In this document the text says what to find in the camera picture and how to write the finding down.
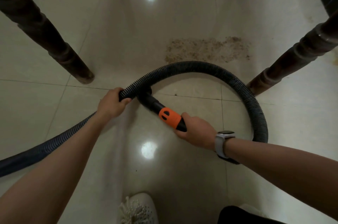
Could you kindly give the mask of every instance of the dark wooden chair leg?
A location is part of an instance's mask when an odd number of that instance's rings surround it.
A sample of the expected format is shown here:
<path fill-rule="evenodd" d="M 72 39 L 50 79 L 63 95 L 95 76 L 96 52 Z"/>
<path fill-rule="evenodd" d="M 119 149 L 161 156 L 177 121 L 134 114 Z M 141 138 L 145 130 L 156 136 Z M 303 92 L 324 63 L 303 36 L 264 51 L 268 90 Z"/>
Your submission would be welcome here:
<path fill-rule="evenodd" d="M 33 0 L 0 0 L 0 10 L 80 83 L 88 84 L 94 74 L 80 59 Z"/>
<path fill-rule="evenodd" d="M 338 46 L 338 11 L 326 22 L 315 26 L 247 86 L 254 95 L 258 95 L 336 46 Z"/>

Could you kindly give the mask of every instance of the dark furniture leg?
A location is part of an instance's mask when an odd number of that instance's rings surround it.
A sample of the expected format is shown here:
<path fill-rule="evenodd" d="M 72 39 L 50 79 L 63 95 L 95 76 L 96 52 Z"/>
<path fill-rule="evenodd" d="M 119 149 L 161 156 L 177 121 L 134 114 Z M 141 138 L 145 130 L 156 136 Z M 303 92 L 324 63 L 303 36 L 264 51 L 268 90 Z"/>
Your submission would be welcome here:
<path fill-rule="evenodd" d="M 80 59 L 33 0 L 0 0 L 0 10 L 80 83 L 88 84 L 94 74 Z"/>
<path fill-rule="evenodd" d="M 338 46 L 338 11 L 326 22 L 315 26 L 247 86 L 254 95 L 258 95 L 336 46 Z"/>

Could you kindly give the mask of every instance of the white sneaker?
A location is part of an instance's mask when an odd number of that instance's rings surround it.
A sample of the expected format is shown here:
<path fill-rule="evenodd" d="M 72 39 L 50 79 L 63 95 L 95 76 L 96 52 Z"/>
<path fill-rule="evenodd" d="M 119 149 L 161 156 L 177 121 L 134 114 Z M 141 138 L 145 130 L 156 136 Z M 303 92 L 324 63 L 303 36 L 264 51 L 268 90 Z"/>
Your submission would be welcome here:
<path fill-rule="evenodd" d="M 254 215 L 257 215 L 257 216 L 260 216 L 260 217 L 263 217 L 263 218 L 269 218 L 268 215 L 265 215 L 264 213 L 262 213 L 260 210 L 256 209 L 255 207 L 253 207 L 252 205 L 248 205 L 248 204 L 242 204 L 240 207 L 240 209 L 248 212 L 248 213 L 251 213 L 251 214 L 254 214 Z"/>
<path fill-rule="evenodd" d="M 121 203 L 120 211 L 121 224 L 158 224 L 154 202 L 146 193 L 126 197 L 126 203 Z"/>

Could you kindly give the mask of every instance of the watch face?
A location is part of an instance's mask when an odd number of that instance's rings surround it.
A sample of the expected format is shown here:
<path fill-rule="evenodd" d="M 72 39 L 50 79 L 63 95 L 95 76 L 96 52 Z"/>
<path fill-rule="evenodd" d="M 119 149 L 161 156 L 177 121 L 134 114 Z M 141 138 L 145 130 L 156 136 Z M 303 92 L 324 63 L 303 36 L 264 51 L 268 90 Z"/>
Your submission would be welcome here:
<path fill-rule="evenodd" d="M 234 133 L 233 131 L 219 131 L 218 133 L 222 133 L 222 134 L 232 134 Z"/>

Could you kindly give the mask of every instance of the black pants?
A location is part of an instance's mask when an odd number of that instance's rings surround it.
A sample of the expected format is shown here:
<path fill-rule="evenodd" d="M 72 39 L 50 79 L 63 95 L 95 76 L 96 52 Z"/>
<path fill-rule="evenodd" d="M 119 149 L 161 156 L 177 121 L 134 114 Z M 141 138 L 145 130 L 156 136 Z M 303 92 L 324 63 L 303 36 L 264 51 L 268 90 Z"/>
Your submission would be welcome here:
<path fill-rule="evenodd" d="M 248 213 L 247 211 L 244 211 L 237 206 L 227 206 L 223 208 L 223 210 L 219 214 L 217 224 L 232 223 L 284 224 L 276 220 L 267 219 Z"/>

